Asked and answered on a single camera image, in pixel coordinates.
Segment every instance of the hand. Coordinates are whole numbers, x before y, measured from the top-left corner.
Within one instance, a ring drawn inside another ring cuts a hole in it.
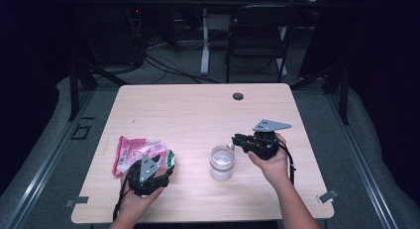
[[[127,173],[121,177],[121,183],[124,182]],[[133,228],[136,223],[143,217],[149,206],[158,198],[163,192],[163,187],[158,188],[152,194],[146,197],[135,195],[126,183],[124,193],[129,191],[122,199],[120,211],[117,219],[110,228]]]
[[[286,143],[286,140],[280,134],[275,133],[275,137],[284,144]],[[262,170],[262,174],[272,186],[279,186],[282,181],[289,180],[287,174],[287,153],[284,150],[278,149],[275,156],[267,161],[260,159],[251,151],[248,152],[248,156]]]

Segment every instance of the black chair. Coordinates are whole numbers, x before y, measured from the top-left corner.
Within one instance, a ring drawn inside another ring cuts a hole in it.
[[[229,24],[226,82],[229,82],[231,57],[282,58],[277,82],[281,81],[291,31],[299,18],[297,12],[287,6],[248,5],[237,9]],[[280,27],[285,34],[281,37]]]

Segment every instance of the wooden tabletop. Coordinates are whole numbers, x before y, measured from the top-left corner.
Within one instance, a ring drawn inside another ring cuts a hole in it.
[[[243,100],[235,100],[240,92]],[[217,181],[209,156],[236,133],[252,135],[261,119],[291,124],[278,131],[287,140],[297,171],[295,187],[315,218],[334,214],[330,202],[317,201],[327,191],[289,86],[273,84],[126,85],[120,88],[80,196],[74,223],[109,223],[120,180],[111,173],[120,136],[159,138],[175,152],[169,186],[141,222],[212,222],[281,219],[271,185],[236,147],[233,176]]]

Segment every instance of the person's right hand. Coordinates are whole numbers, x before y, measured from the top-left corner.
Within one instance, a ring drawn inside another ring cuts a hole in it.
[[[275,137],[284,144],[286,143],[286,140],[280,134],[275,133]],[[272,186],[279,186],[282,181],[289,180],[287,174],[287,153],[284,150],[278,149],[275,156],[267,161],[260,159],[251,151],[248,152],[248,156],[262,170],[262,174]]]

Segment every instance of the chair backrest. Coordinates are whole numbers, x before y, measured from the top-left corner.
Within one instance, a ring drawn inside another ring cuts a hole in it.
[[[299,15],[288,6],[247,5],[237,9],[231,17],[231,25],[249,27],[273,27],[295,25]]]

